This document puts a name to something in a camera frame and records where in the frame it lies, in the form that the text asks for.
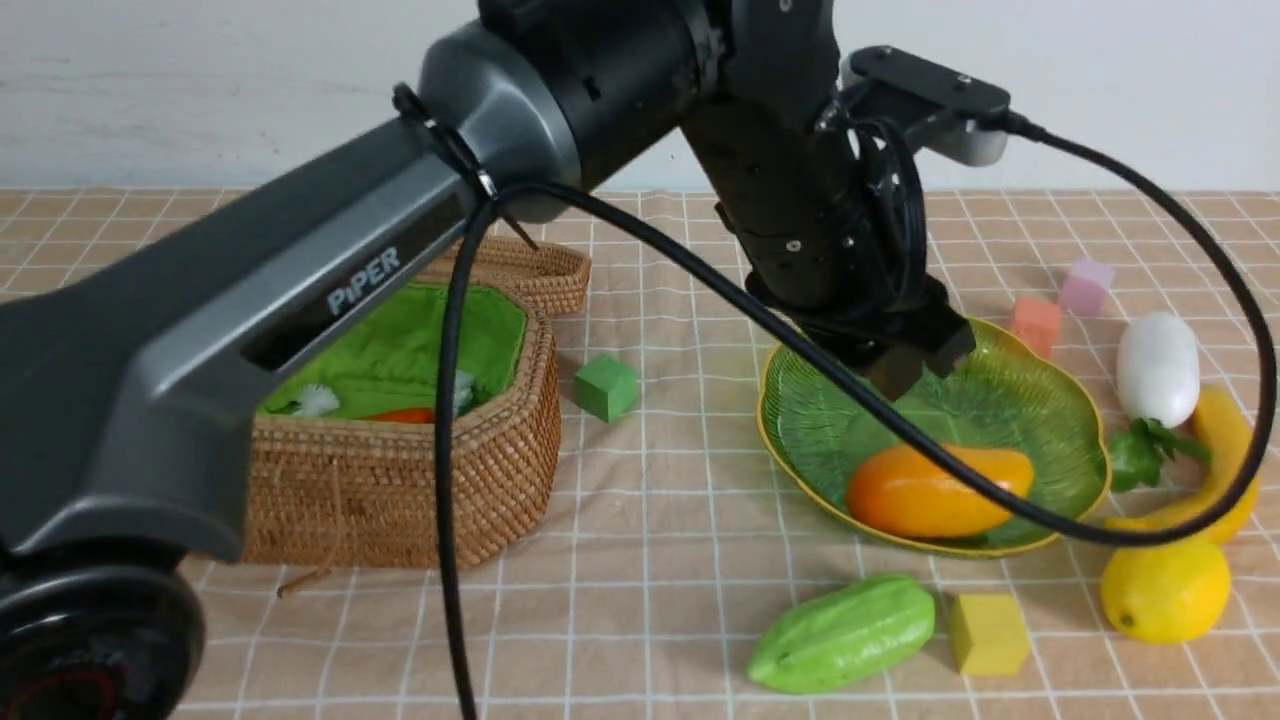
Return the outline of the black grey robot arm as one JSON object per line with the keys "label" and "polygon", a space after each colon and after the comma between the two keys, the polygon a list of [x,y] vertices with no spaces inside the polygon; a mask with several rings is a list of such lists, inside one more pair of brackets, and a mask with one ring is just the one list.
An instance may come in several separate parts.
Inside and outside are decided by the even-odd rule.
{"label": "black grey robot arm", "polygon": [[256,407],[453,240],[556,218],[680,128],[750,309],[899,397],[972,331],[844,127],[983,167],[1001,88],[829,1],[481,1],[397,117],[82,282],[3,305],[3,716],[165,719],[204,650],[177,565],[244,544]]}

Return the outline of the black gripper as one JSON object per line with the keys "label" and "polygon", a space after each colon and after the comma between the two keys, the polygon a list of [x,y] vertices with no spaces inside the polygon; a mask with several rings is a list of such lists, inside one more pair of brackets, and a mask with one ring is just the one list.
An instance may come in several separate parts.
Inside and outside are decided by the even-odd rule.
{"label": "black gripper", "polygon": [[977,348],[970,322],[951,306],[947,288],[932,275],[925,277],[923,302],[902,311],[847,304],[800,313],[781,304],[756,272],[748,274],[745,290],[782,311],[801,334],[891,401],[910,391],[924,372],[950,375]]}

